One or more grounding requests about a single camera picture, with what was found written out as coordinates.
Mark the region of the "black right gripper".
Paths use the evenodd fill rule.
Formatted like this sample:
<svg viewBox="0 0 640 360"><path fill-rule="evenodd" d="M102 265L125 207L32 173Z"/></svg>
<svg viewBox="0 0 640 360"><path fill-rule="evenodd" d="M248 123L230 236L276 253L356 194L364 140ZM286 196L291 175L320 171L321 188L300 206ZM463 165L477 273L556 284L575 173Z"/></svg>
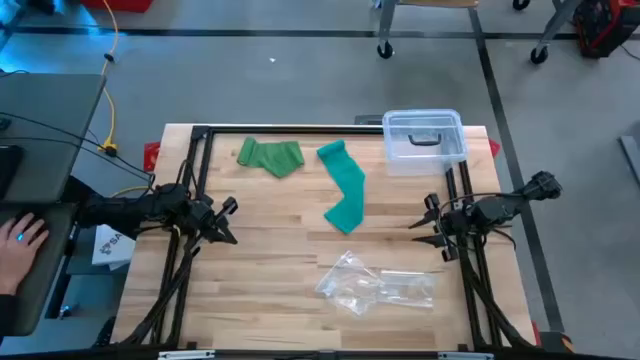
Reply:
<svg viewBox="0 0 640 360"><path fill-rule="evenodd" d="M435 193L429 194L425 199L427 212L410 228L434 223L434 234L413 238L414 242L425 243L441 249L441 256L445 262L457 260L462 253L473 251L469 241L470 225L462 210L445 212Z"/></svg>

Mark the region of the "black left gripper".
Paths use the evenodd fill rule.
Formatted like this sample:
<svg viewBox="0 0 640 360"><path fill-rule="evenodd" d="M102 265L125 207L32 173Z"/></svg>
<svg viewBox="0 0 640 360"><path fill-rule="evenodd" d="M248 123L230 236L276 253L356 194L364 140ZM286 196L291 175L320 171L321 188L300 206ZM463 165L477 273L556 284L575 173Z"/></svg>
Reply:
<svg viewBox="0 0 640 360"><path fill-rule="evenodd" d="M215 212L204 200L191 200L189 203L189 221L197 239L214 239L214 242L236 245L235 236L227 228L227 217L238 210L234 197L228 197L219 212Z"/></svg>

